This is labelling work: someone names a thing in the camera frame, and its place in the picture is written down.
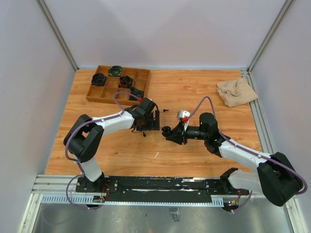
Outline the black round charging case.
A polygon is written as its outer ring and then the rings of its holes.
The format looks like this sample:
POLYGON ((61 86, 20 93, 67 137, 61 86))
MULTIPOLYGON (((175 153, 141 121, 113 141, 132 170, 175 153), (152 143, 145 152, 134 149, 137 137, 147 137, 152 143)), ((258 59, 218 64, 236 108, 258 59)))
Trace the black round charging case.
POLYGON ((162 135, 164 137, 167 137, 167 136, 169 136, 171 134, 170 126, 164 126, 161 130, 162 130, 162 135))

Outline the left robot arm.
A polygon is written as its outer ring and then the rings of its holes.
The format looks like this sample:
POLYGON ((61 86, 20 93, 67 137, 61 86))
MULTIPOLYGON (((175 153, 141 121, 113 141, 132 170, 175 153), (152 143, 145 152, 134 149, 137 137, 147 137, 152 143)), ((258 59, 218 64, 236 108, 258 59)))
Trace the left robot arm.
POLYGON ((149 98, 139 99, 139 104, 108 116, 81 115, 70 129, 63 144, 65 157, 75 162, 81 172, 80 183, 92 192, 102 191, 107 178, 99 168, 95 155, 103 136, 131 129, 137 132, 158 131, 160 111, 149 98))

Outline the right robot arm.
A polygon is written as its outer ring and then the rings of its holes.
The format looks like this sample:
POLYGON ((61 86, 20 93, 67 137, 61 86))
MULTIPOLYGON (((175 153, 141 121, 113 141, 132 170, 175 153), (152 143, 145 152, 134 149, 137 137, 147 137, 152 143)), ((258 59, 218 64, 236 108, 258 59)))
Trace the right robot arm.
POLYGON ((268 154, 243 146, 223 135, 212 113, 199 116, 199 126, 188 125, 188 117, 179 117, 176 127, 162 128, 168 141, 179 145, 189 139, 202 140, 206 149, 221 158, 233 160, 251 170, 231 168, 221 176, 220 188, 225 194, 245 189, 263 194, 276 206, 284 205, 294 195, 307 190, 307 184, 294 170, 287 157, 280 152, 268 154))

